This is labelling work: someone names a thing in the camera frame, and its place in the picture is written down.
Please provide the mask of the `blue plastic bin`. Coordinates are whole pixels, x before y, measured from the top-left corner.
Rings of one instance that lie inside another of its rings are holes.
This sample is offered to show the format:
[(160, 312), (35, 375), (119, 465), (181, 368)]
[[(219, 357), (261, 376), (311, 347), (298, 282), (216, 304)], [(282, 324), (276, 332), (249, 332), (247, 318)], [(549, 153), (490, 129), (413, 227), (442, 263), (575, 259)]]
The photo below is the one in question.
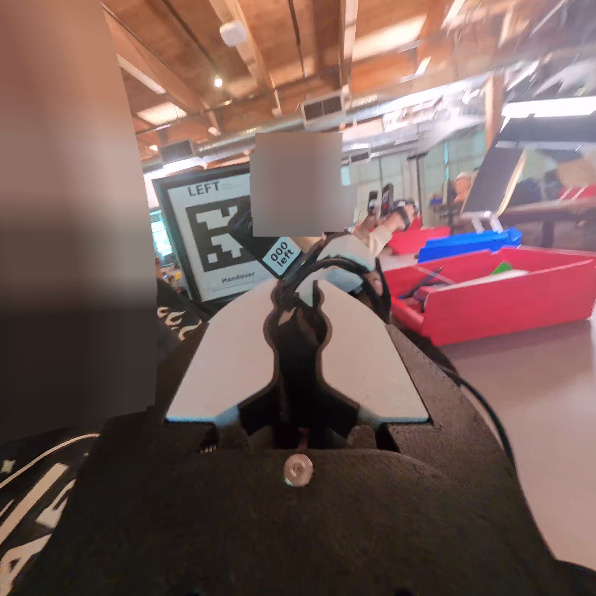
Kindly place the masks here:
[(418, 252), (419, 264), (467, 255), (481, 251), (495, 253), (503, 247), (517, 248), (521, 244), (523, 233), (514, 227), (502, 232), (493, 230), (482, 233), (455, 234), (429, 239)]

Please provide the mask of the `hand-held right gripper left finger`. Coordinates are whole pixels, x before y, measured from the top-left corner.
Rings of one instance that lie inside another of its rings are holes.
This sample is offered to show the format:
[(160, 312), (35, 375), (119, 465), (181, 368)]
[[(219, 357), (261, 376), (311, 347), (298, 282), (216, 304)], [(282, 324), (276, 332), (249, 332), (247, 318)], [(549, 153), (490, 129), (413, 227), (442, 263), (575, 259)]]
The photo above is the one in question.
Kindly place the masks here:
[(166, 413), (168, 422), (261, 429), (279, 416), (279, 358), (267, 330), (269, 279), (224, 306), (207, 323)]

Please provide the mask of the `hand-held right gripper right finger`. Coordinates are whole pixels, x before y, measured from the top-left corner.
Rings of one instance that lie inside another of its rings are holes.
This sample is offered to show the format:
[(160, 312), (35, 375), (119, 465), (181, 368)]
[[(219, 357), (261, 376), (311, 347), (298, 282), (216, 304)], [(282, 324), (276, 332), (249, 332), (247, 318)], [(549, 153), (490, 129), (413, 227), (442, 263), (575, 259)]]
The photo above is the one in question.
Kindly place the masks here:
[(318, 354), (326, 389), (346, 398), (357, 424), (426, 423), (429, 413), (387, 325), (358, 299), (317, 282), (328, 337)]

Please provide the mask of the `bright light panel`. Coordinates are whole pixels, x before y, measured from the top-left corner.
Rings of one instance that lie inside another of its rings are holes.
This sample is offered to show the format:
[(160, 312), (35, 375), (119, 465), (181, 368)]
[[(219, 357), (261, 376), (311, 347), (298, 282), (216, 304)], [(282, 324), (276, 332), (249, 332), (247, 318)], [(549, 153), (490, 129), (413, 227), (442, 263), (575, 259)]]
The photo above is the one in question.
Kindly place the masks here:
[(478, 222), (595, 208), (595, 95), (507, 104), (460, 218)]

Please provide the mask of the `small red bin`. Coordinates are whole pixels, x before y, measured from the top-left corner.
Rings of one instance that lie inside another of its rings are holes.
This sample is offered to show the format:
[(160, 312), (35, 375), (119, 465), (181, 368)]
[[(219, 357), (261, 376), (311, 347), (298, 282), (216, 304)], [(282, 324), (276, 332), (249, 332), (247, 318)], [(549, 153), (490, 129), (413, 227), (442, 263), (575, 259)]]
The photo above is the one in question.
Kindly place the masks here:
[(407, 230), (392, 234), (387, 248), (394, 255), (414, 255), (419, 253), (429, 240), (448, 237), (450, 233), (449, 226), (425, 227), (420, 218), (415, 218)]

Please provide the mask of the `red plastic bin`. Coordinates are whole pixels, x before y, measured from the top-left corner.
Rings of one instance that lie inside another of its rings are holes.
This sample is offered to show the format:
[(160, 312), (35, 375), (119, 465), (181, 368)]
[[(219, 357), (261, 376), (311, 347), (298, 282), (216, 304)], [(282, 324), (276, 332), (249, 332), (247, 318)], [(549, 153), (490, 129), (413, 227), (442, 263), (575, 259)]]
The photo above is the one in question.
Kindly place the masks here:
[(436, 347), (583, 321), (595, 306), (595, 253), (503, 248), (384, 274), (391, 312)]

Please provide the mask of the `black rubber loop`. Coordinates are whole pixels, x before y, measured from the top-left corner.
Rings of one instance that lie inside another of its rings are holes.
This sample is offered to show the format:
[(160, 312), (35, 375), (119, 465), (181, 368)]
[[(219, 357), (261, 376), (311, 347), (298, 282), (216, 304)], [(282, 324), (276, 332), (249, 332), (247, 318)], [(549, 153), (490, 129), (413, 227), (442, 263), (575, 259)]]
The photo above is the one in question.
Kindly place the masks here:
[(320, 238), (292, 239), (302, 251), (296, 263), (281, 275), (273, 291), (273, 302), (282, 311), (311, 308), (314, 299), (314, 275), (354, 297), (367, 298), (369, 306), (384, 323), (389, 322), (389, 287), (378, 258), (368, 241), (348, 232)]

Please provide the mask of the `printed marker sign board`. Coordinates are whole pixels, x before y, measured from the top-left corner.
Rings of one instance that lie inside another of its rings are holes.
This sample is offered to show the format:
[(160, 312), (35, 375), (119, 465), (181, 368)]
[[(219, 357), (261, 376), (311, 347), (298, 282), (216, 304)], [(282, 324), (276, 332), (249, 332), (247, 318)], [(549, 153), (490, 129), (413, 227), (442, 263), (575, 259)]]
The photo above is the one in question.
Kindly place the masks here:
[(188, 169), (153, 180), (175, 257), (190, 295), (224, 303), (272, 279), (228, 233), (249, 200), (249, 164)]

